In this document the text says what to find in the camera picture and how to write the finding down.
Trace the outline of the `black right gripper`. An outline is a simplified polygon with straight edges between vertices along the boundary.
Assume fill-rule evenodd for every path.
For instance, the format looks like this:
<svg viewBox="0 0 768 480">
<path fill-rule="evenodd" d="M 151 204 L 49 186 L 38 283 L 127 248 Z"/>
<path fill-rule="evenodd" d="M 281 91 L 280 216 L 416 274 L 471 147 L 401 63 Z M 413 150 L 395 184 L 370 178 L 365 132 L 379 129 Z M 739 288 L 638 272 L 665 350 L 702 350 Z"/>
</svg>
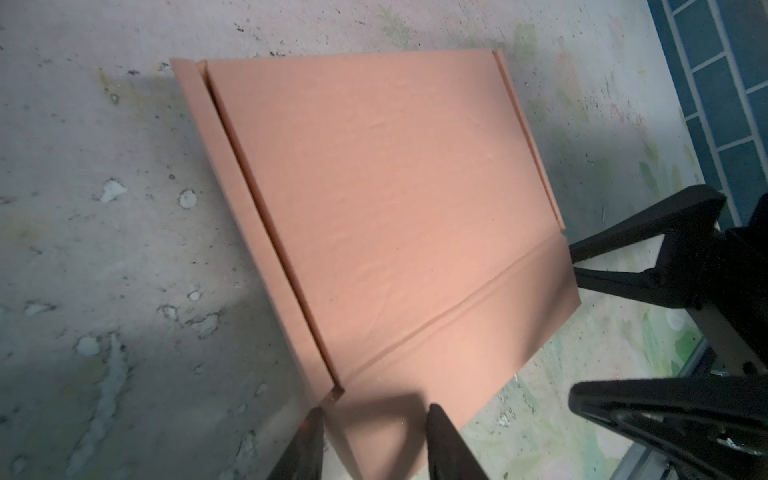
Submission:
<svg viewBox="0 0 768 480">
<path fill-rule="evenodd" d="M 726 366 L 752 376 L 575 384 L 576 415 L 665 455 L 696 479 L 767 477 L 767 197 L 721 231 L 726 196 L 686 187 L 569 246 L 578 287 L 686 309 Z M 646 254 L 623 270 L 583 267 Z"/>
</svg>

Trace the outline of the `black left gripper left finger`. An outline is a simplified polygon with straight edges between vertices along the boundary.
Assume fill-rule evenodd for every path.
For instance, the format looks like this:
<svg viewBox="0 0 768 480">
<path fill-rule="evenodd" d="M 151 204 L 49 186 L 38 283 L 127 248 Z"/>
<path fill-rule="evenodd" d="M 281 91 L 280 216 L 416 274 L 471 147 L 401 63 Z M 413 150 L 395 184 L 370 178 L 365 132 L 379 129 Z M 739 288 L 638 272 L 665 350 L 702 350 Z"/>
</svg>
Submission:
<svg viewBox="0 0 768 480">
<path fill-rule="evenodd" d="M 323 414 L 320 408 L 313 408 L 299 425 L 267 479 L 320 480 L 323 458 Z"/>
</svg>

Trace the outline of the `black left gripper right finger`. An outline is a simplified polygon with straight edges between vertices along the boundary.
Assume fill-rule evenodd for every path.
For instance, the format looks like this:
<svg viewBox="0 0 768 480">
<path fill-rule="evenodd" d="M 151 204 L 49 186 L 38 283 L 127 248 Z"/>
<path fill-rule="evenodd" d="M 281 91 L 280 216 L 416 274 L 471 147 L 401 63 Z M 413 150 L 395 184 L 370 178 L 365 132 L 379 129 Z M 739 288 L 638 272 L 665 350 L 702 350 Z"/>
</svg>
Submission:
<svg viewBox="0 0 768 480">
<path fill-rule="evenodd" d="M 426 420 L 428 472 L 432 480 L 488 480 L 456 427 L 438 404 L 431 404 Z"/>
</svg>

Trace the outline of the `pink cardboard box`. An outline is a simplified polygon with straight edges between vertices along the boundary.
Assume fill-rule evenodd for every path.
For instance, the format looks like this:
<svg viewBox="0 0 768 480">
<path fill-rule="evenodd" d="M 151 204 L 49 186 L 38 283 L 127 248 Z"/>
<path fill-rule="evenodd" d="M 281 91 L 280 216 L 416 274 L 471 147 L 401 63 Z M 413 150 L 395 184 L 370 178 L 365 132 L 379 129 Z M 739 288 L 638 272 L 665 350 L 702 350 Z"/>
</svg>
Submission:
<svg viewBox="0 0 768 480">
<path fill-rule="evenodd" d="M 426 463 L 579 307 L 490 49 L 172 61 L 312 400 L 356 479 Z"/>
</svg>

